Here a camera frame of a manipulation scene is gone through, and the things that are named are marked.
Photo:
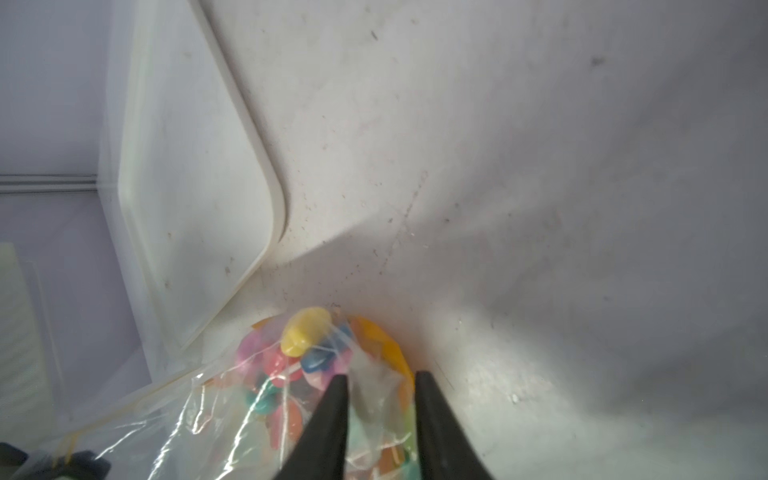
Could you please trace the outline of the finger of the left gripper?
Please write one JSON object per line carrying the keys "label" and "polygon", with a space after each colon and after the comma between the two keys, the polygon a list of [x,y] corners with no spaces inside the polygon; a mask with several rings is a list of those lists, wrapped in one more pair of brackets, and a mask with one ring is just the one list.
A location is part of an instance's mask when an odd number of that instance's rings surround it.
{"label": "finger of the left gripper", "polygon": [[54,457],[45,451],[27,453],[11,444],[1,443],[2,479],[104,480],[110,470],[111,463],[92,451]]}

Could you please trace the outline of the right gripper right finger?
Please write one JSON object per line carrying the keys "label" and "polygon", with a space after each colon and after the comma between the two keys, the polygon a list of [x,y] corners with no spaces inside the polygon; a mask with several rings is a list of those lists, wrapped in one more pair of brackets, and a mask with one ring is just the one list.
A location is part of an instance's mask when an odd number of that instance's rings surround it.
{"label": "right gripper right finger", "polygon": [[415,374],[415,407],[423,479],[492,479],[429,371]]}

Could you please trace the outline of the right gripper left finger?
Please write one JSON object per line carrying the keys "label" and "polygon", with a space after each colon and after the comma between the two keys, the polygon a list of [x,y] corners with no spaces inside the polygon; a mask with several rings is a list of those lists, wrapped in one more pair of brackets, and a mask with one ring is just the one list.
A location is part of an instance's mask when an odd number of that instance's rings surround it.
{"label": "right gripper left finger", "polygon": [[275,480],[344,478],[349,424],[346,375],[335,375]]}

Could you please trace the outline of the small ziploc bag of candies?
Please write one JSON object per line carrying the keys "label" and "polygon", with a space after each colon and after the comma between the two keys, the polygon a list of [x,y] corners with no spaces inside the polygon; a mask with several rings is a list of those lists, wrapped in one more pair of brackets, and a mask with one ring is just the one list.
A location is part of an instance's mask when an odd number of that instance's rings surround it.
{"label": "small ziploc bag of candies", "polygon": [[335,375],[350,387],[345,477],[418,478],[414,375],[399,344],[371,320],[323,307],[257,322],[213,361],[42,448],[92,451],[111,479],[268,479]]}

